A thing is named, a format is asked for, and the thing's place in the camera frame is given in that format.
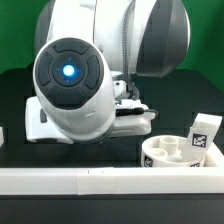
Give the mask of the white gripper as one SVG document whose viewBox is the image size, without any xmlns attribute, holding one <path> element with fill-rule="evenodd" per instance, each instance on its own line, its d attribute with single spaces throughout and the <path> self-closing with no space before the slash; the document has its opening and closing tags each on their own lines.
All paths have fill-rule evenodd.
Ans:
<svg viewBox="0 0 224 224">
<path fill-rule="evenodd" d="M 26 102 L 25 129 L 30 142 L 91 143 L 105 137 L 146 135 L 156 113 L 140 100 L 122 99 L 118 105 L 87 103 L 76 110 L 52 107 L 47 111 L 37 97 Z"/>
</svg>

